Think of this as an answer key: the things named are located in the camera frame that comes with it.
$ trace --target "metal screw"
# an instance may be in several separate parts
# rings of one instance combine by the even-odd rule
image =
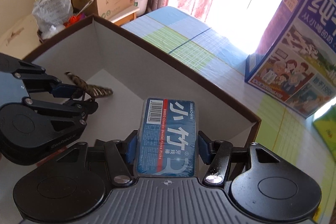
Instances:
[[[208,175],[205,178],[205,181],[207,183],[211,183],[211,184],[217,184],[217,183],[221,183],[223,181],[222,177],[219,175]]]
[[[124,175],[120,175],[120,176],[116,176],[113,179],[116,183],[120,183],[120,184],[125,184],[131,181],[131,179],[128,176],[124,176]]]
[[[26,98],[26,99],[25,99],[25,102],[26,102],[28,105],[32,105],[32,104],[33,104],[33,101],[32,101],[30,98]]]

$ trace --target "open box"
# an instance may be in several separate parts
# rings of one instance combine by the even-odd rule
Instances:
[[[64,83],[70,84],[64,72],[71,71],[89,84],[113,89],[111,97],[97,99],[99,108],[88,117],[87,127],[78,140],[90,146],[96,139],[123,140],[138,129],[143,101],[148,97],[194,101],[199,112],[199,130],[213,140],[228,140],[234,146],[253,142],[261,123],[254,113],[194,70],[95,15],[58,33],[25,61],[45,67],[48,74]],[[13,211],[16,208],[10,194],[16,181],[33,168],[14,165],[5,158],[0,160],[0,174],[11,172],[8,193],[0,195],[0,208],[7,208],[8,218],[12,214],[20,216]],[[15,222],[5,219],[1,223]]]

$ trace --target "white plastic bag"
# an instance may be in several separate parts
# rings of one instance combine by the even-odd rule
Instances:
[[[39,30],[47,32],[51,26],[62,25],[73,15],[71,0],[37,0],[32,11]]]

